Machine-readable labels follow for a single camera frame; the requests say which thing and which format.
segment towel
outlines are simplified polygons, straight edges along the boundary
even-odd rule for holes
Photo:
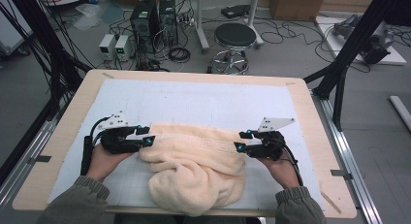
[[[238,132],[174,123],[153,123],[153,146],[140,158],[155,174],[148,182],[154,203],[163,209],[200,216],[238,201],[244,189],[244,154]]]

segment gray floor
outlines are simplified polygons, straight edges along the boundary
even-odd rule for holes
[[[101,5],[103,9],[107,9],[110,2],[106,1]],[[63,10],[64,15],[75,14],[74,7],[66,7]],[[205,16],[224,19],[219,15],[219,9],[208,9]],[[269,17],[269,12],[259,10],[256,16]],[[63,18],[75,21],[79,16]],[[299,23],[315,28],[310,22]],[[202,53],[194,28],[191,27],[186,31],[187,48],[191,51],[190,61],[184,64],[166,61],[162,67],[180,73],[205,73],[209,60],[221,49],[212,40],[217,24],[204,24],[205,35],[210,43],[208,53]],[[303,33],[307,42],[320,40],[314,31],[290,25],[297,34]],[[255,26],[259,33],[273,31],[265,20],[256,20]],[[101,69],[105,67],[97,46],[108,31],[109,25],[106,22],[87,31],[74,27],[69,29],[73,41],[85,56]],[[264,37],[272,42],[281,40],[269,33]],[[265,43],[259,49],[252,48],[247,52],[250,60],[250,71],[247,75],[304,78],[329,65],[329,62],[316,55],[316,46],[317,44],[308,46],[303,37],[299,36],[285,38],[281,44]],[[399,44],[394,44],[394,48],[407,61],[411,61],[410,48]],[[329,52],[319,50],[319,53],[332,60]],[[43,72],[33,56],[14,55],[9,60],[0,62],[0,65],[3,67],[0,69],[0,89],[3,91],[0,94],[0,118],[2,123],[6,123],[1,125],[0,133],[3,139],[0,163],[3,163],[44,106],[49,94]],[[366,67],[361,65],[356,67],[366,70]],[[410,81],[411,63],[405,66],[373,65],[369,73],[350,69],[347,74],[342,128],[384,223],[411,221],[411,192],[408,189],[411,187],[411,135],[389,101],[390,95],[397,95],[411,110]],[[317,84],[318,81],[314,81],[308,86],[313,88]],[[0,218],[5,223],[33,223],[38,216],[38,212],[18,211],[10,205],[0,211]],[[112,215],[106,214],[104,219],[102,222],[110,223]],[[359,215],[354,219],[329,219],[329,223],[364,223],[364,218],[359,210]]]

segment gray sleeve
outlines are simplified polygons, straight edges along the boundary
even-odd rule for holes
[[[323,211],[306,187],[295,187],[275,195],[278,202],[276,224],[327,223]]]
[[[80,176],[42,212],[37,224],[98,223],[107,207],[109,189],[102,183]]]

